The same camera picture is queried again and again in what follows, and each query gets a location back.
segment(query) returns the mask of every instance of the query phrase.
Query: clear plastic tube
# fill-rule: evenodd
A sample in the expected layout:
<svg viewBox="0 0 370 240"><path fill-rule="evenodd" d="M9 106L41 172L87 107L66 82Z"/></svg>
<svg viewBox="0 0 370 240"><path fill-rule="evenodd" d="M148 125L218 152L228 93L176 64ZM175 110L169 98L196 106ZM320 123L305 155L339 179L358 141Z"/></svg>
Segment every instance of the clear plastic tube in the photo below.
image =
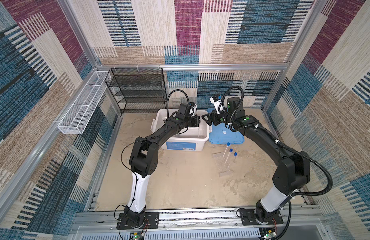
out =
<svg viewBox="0 0 370 240"><path fill-rule="evenodd" d="M233 151L233 149L231 148L231 149L229 150L229 152L228 152L227 156L226 156L225 164L226 164L226 162L228 161L228 159L229 159L229 155L230 155L230 153L231 153L232 151Z"/></svg>
<svg viewBox="0 0 370 240"><path fill-rule="evenodd" d="M229 168L230 164L231 164L231 163L236 159L237 155L238 155L238 153L237 153L237 152L235 152L235 153L233 154L233 156L231 157L231 161L229 161L228 168Z"/></svg>
<svg viewBox="0 0 370 240"><path fill-rule="evenodd" d="M224 151L224 155L223 155L222 157L224 157L224 158L225 158L225 154L226 154L226 152L228 151L229 146L230 146L230 142L228 142L228 143L226 144L226 149L225 149L225 151Z"/></svg>

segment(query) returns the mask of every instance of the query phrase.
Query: robotic arm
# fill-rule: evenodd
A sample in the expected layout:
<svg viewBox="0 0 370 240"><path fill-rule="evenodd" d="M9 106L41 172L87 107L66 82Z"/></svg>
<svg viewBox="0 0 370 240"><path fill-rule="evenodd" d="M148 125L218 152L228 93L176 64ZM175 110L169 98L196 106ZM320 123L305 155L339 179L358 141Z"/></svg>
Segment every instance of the robotic arm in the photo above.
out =
<svg viewBox="0 0 370 240"><path fill-rule="evenodd" d="M240 87L234 86L230 89L232 88L239 89L243 95L243 90ZM279 214L279 209L295 195L322 195L327 193L332 187L332 178L329 172L305 152L297 152L281 143L255 117L245 115L242 96L241 98L227 99L227 109L223 107L221 102L224 101L230 89L226 91L223 98L220 95L215 95L210 99L216 110L203 115L202 119L209 126L224 123L231 131L239 131L261 147L276 164L277 169L272 178L273 187L265 197L257 202L256 209L253 212L256 222L258 224L271 222L275 215ZM138 137L134 142L129 160L130 170L133 172L132 194L125 206L124 213L120 214L118 229L140 228L143 225L146 190L149 177L157 167L158 150L170 137L178 134L181 129L199 126L200 117L195 115L195 107L194 103L182 103L178 112L175 112L175 116L170 116L165 121L164 126L148 137ZM298 189L310 181L309 162L312 162L324 172L328 179L328 185L319 192L298 192Z"/></svg>
<svg viewBox="0 0 370 240"><path fill-rule="evenodd" d="M186 127L198 127L200 117L194 103L181 103L177 112L167 118L164 126L147 137L136 138L130 155L130 170L133 172L132 194L125 206L121 225L139 228L144 223L146 190L150 175L158 163L159 148L174 135Z"/></svg>
<svg viewBox="0 0 370 240"><path fill-rule="evenodd" d="M214 99L221 99L221 97L213 96L212 103ZM264 127L258 119L245 115L243 106L239 103L240 98L229 98L227 99L227 111L222 111L221 108L216 109L203 115L202 118L209 126L220 123L227 125L229 124L228 119L233 114L234 121L231 123L233 128L239 129L242 135L261 147L276 164L277 169L272 178L273 187L265 197L257 202L255 210L256 221L259 224L267 224L275 215L278 215L278 210L292 198L290 194L310 181L309 160L279 147L276 144L278 140L272 139L263 130Z"/></svg>

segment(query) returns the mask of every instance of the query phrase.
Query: white wire basket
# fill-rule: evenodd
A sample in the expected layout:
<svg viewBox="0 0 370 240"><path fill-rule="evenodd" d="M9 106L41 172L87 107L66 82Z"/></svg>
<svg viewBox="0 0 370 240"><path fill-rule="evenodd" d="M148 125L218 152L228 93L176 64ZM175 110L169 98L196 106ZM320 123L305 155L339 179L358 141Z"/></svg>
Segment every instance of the white wire basket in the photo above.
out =
<svg viewBox="0 0 370 240"><path fill-rule="evenodd" d="M63 134L82 134L106 89L106 71L96 71L70 106L58 129Z"/></svg>

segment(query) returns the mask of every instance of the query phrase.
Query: beige floor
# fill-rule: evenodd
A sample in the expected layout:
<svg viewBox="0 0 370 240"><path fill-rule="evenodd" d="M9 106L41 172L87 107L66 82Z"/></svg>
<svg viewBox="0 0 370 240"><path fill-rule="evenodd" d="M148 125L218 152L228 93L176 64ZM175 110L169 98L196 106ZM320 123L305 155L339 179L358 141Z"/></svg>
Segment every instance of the beige floor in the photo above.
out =
<svg viewBox="0 0 370 240"><path fill-rule="evenodd" d="M260 109L246 109L265 127ZM120 162L123 148L138 136L148 136L156 114L125 114L122 120L109 165L97 199L96 211L113 210L130 198L132 173ZM233 174L220 177L219 166L212 154L225 150L223 145L205 143L202 151L159 150L159 165L152 174L147 190L147 209L227 207L255 205L272 186L276 166L270 157L253 141L245 138L233 145L238 152L231 163ZM132 145L123 154L129 166ZM293 199L301 204L303 198Z"/></svg>

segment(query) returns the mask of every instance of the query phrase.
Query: metal mounting plate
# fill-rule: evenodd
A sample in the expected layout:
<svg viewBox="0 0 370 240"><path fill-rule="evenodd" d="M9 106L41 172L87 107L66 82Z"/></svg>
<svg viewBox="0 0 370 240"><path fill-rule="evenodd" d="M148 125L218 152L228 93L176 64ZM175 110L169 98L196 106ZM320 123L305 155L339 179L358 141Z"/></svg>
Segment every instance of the metal mounting plate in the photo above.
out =
<svg viewBox="0 0 370 240"><path fill-rule="evenodd" d="M240 216L245 216L244 218L241 218L242 225L249 226L249 225L261 225L256 221L256 217L254 214L255 209L240 209L238 212L240 213ZM277 224L283 224L284 220L281 217L280 211L277 210L274 220Z"/></svg>
<svg viewBox="0 0 370 240"><path fill-rule="evenodd" d="M117 221L117 229L118 230L125 230L125 229L133 229L132 223L127 220L127 218L124 217L124 213L120 213L118 216ZM159 219L160 219L160 213L159 212L145 212L144 219L148 220L148 229L154 229L159 228ZM142 229L145 227L145 224L142 224L142 226L138 229Z"/></svg>

